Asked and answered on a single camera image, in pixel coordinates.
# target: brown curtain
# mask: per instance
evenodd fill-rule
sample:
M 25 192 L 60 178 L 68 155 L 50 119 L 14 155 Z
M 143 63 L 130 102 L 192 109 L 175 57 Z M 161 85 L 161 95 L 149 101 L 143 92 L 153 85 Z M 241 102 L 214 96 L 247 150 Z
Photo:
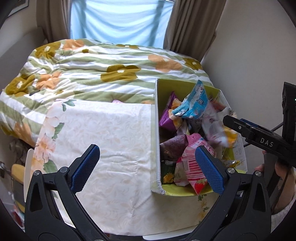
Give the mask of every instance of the brown curtain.
M 215 39 L 226 0 L 175 0 L 163 48 L 201 61 Z
M 49 42 L 70 37 L 71 4 L 72 0 L 37 0 L 37 26 Z

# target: cardboard box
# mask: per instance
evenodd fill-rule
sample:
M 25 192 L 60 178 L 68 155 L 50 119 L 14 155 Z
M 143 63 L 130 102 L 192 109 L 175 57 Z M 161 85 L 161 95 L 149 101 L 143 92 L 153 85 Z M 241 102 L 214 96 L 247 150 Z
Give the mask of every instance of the cardboard box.
M 152 122 L 154 125 L 152 125 L 152 140 L 155 141 L 155 149 L 152 152 L 153 159 L 152 160 L 152 171 L 151 171 L 151 190 L 155 193 L 159 193 L 162 195 L 169 195 L 169 196 L 194 196 L 197 195 L 194 191 L 194 189 L 190 187 L 179 187 L 175 184 L 161 184 L 160 180 L 160 129 L 158 126 L 158 122 L 162 116 L 163 110 L 167 104 L 168 98 L 172 91 L 175 92 L 179 100 L 183 100 L 193 89 L 195 86 L 195 82 L 188 82 L 188 81 L 179 81 L 179 80 L 166 80 L 166 79 L 159 79 L 156 82 L 155 87 L 155 106 L 154 111 L 155 115 L 153 116 Z M 207 96 L 213 96 L 214 98 L 217 98 L 217 100 L 228 106 L 229 104 L 226 101 L 223 93 L 221 90 L 216 89 L 214 87 L 209 86 L 208 83 L 204 83 L 205 91 L 207 93 Z M 237 160 L 240 161 L 240 164 L 236 167 L 237 170 L 241 170 L 242 172 L 247 171 L 247 162 L 246 162 L 246 156 L 244 152 L 244 147 L 242 143 L 242 137 L 239 134 L 238 138 L 235 142 L 235 145 L 233 148 L 227 148 L 223 159 L 228 160 Z M 206 186 L 202 194 L 206 194 L 211 192 L 212 189 L 210 186 Z

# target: metal bolt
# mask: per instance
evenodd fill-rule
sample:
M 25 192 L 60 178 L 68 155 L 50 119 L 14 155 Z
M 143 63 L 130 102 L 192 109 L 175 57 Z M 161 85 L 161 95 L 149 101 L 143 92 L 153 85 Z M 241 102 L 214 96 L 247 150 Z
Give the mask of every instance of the metal bolt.
M 59 170 L 60 172 L 66 172 L 68 170 L 68 168 L 67 167 L 61 167 L 61 169 Z
M 232 167 L 229 167 L 229 168 L 227 168 L 227 171 L 228 171 L 229 173 L 234 173 L 234 172 L 235 172 L 235 169 L 232 168 Z
M 260 171 L 256 171 L 256 172 L 255 172 L 255 175 L 256 175 L 257 177 L 261 177 L 262 174 L 261 174 Z
M 40 171 L 39 170 L 36 170 L 36 171 L 33 172 L 33 175 L 34 176 L 38 176 L 39 174 L 40 174 Z

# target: window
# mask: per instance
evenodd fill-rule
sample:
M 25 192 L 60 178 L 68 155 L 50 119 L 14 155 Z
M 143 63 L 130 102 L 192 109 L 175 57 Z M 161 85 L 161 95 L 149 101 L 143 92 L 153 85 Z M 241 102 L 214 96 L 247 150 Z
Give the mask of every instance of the window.
M 71 38 L 162 48 L 173 2 L 73 0 Z

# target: striped bedding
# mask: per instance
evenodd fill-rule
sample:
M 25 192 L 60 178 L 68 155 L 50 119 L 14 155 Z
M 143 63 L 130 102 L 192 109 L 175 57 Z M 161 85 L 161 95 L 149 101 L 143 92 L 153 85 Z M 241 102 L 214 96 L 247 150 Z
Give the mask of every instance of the striped bedding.
M 212 86 L 200 63 L 171 51 L 67 39 L 35 49 L 0 95 L 0 126 L 35 146 L 57 99 L 153 104 L 158 78 Z

